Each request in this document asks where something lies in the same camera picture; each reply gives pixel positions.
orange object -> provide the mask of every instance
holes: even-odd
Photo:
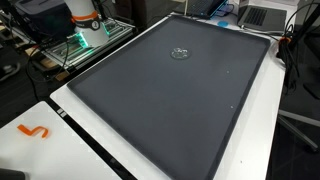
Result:
[[[72,16],[74,20],[78,20],[78,21],[84,21],[87,19],[94,19],[98,16],[98,12],[97,11],[93,11],[91,14],[87,15],[87,16]]]
[[[28,136],[32,136],[34,133],[36,133],[39,130],[44,130],[44,133],[42,134],[42,138],[45,138],[49,133],[49,130],[42,126],[37,126],[36,128],[29,130],[24,125],[20,124],[17,128]]]
[[[279,43],[280,43],[281,41],[285,41],[285,40],[286,40],[288,43],[291,42],[291,39],[290,39],[290,38],[288,38],[288,37],[282,37],[282,38],[279,39]]]

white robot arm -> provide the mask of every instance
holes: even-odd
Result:
[[[83,47],[97,47],[108,42],[109,32],[100,22],[98,12],[91,0],[64,0],[69,7],[75,31],[81,39]]]

electronic device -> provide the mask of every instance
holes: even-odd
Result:
[[[186,15],[210,19],[227,0],[188,0]],[[184,14],[186,3],[180,4],[173,11]]]
[[[68,88],[170,178],[213,179],[269,47],[172,16]]]
[[[5,180],[26,180],[26,175],[22,171],[0,168],[0,179]]]
[[[284,32],[287,11],[250,5],[240,0],[238,25],[243,28],[268,32]]]
[[[41,39],[65,39],[74,34],[71,12],[63,0],[19,0],[14,5]]]
[[[32,40],[37,43],[41,43],[41,38],[39,35],[30,28],[29,24],[25,22],[22,16],[18,13],[17,8],[11,2],[8,0],[2,0],[0,2],[0,9],[0,19],[7,27],[10,27],[12,18],[14,18],[16,24],[19,25],[19,28],[21,28],[29,37],[31,37]]]

white desk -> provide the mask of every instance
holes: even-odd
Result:
[[[287,5],[278,7],[288,9],[288,16],[291,16],[296,9]],[[231,24],[228,28],[239,29],[235,25],[236,18],[232,15],[226,18],[213,18],[206,23],[217,24],[219,20],[228,21]],[[265,179],[283,80],[283,65],[275,58],[274,50],[270,48],[238,118],[214,177],[215,180]],[[58,89],[50,97],[136,178],[169,179],[66,86]]]
[[[49,134],[26,136],[20,124],[46,127]],[[0,129],[0,168],[25,172],[30,180],[120,179],[45,102]]]

floor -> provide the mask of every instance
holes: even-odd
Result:
[[[178,3],[170,0],[148,0],[148,25],[156,23],[177,5]],[[299,46],[298,56],[301,62],[318,65],[315,57],[303,43]],[[22,64],[21,71],[0,83],[0,128],[36,104],[31,83],[25,73],[27,57],[17,54],[11,47],[0,50],[0,66],[15,62]],[[32,72],[35,76],[39,76],[39,72]],[[37,94],[46,100],[49,94],[61,85],[63,82],[37,83]],[[320,128],[291,122],[320,145]],[[320,180],[320,154],[308,151],[304,143],[277,124],[268,169],[266,179],[270,180]]]

